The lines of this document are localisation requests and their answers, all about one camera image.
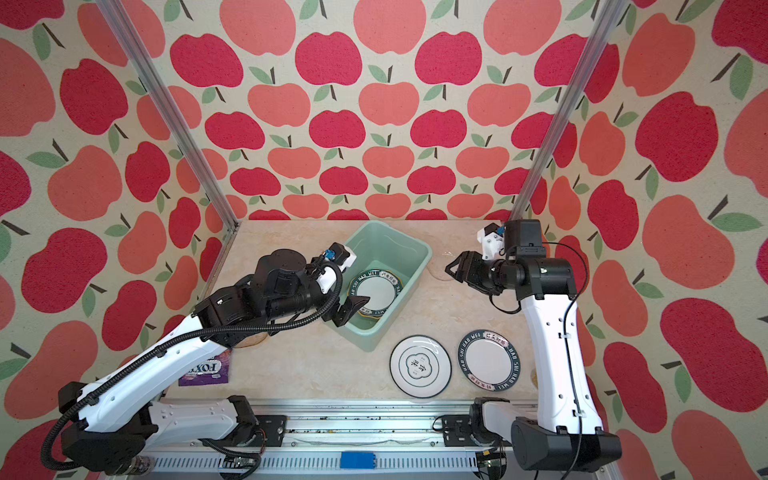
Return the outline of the white plate green clover emblem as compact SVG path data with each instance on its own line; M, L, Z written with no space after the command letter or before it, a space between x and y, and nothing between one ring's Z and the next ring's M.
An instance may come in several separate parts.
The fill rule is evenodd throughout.
M401 340L391 352L389 367L397 388L417 399L440 395L448 387L453 371L447 350L425 335Z

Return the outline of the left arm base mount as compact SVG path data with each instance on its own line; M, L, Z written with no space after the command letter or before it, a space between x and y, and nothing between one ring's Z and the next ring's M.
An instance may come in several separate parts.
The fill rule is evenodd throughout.
M239 424L225 437L225 443L236 447L281 447L286 433L288 417L285 415L257 415L257 424Z

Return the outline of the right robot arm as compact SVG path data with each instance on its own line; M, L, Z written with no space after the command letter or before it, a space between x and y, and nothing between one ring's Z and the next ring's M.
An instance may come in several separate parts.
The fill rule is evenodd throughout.
M622 456L620 439L603 426L588 387L578 340L574 269L550 258L537 220L490 223L481 251L464 251L445 268L454 280L493 299L515 293L529 328L538 375L537 416L526 418L501 398L479 397L470 410L474 440L510 443L528 471L595 473Z

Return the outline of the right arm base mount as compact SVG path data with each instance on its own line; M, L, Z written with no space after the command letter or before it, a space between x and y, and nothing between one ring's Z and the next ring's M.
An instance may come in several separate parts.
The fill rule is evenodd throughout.
M478 420L468 414L441 415L435 419L432 429L441 434L446 447L510 447L499 435L483 429Z

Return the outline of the white plate dark lettered rim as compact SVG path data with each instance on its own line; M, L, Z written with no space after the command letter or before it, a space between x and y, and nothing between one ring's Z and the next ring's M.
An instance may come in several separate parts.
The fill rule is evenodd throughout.
M368 297L358 313L362 317L382 317L403 290L402 281L391 271L373 268L360 273L350 284L350 296Z

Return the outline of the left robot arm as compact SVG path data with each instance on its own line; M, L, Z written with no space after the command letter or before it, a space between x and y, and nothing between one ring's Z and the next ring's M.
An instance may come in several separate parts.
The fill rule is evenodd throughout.
M318 319L345 325L369 300L342 296L343 274L356 259L339 243L311 260L277 249L258 260L254 273L202 300L170 333L112 374L65 385L58 394L61 416L41 445L42 465L116 474L148 447L188 440L250 442L260 424L244 396L183 407L160 402L160 394L251 336Z

